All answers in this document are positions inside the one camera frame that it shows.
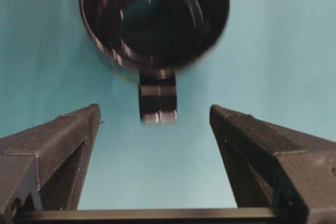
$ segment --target black cup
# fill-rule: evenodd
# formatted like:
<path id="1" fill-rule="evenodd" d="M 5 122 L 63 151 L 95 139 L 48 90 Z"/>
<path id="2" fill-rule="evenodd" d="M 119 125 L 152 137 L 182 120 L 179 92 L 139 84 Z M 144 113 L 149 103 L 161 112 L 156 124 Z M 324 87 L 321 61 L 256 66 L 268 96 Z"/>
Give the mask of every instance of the black cup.
<path id="1" fill-rule="evenodd" d="M 146 122 L 176 120 L 175 71 L 202 56 L 227 22 L 229 0 L 80 0 L 92 39 L 140 74 Z"/>

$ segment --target black mug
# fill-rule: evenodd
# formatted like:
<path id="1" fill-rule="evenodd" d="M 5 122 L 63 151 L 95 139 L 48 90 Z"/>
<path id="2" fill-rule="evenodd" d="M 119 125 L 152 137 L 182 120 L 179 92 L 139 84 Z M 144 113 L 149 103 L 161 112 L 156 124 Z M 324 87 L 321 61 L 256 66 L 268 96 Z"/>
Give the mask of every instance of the black mug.
<path id="1" fill-rule="evenodd" d="M 216 43 L 229 0 L 80 0 L 80 10 L 98 48 L 139 73 L 142 119 L 171 122 L 177 118 L 175 72 Z"/>

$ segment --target blue surface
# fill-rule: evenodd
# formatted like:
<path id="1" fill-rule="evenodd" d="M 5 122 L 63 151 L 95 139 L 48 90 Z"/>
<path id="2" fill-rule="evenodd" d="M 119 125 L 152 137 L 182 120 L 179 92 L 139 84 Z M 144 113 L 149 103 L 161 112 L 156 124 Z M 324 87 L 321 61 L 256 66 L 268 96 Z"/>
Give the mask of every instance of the blue surface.
<path id="1" fill-rule="evenodd" d="M 234 207 L 211 104 L 336 140 L 336 0 L 232 0 L 225 36 L 178 74 L 178 123 L 143 125 L 78 0 L 0 0 L 0 136 L 101 106 L 82 209 Z"/>

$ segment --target mug handle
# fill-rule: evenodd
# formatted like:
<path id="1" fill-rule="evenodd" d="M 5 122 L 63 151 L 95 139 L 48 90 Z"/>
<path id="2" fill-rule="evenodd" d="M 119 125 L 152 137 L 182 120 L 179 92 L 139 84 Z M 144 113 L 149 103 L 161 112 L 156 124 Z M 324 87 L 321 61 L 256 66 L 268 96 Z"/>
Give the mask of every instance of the mug handle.
<path id="1" fill-rule="evenodd" d="M 176 78 L 156 79 L 140 75 L 139 102 L 145 123 L 172 123 L 177 120 Z"/>

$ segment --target teal background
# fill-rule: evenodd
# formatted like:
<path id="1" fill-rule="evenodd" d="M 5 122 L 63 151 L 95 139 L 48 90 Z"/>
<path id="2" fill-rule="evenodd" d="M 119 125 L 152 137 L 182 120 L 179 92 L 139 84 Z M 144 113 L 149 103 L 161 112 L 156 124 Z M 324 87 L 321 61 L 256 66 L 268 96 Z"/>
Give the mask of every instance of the teal background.
<path id="1" fill-rule="evenodd" d="M 144 125 L 78 0 L 0 0 L 0 137 L 98 103 L 81 209 L 235 207 L 211 104 L 336 140 L 335 17 L 336 0 L 232 0 L 220 42 L 177 75 L 178 122 Z"/>

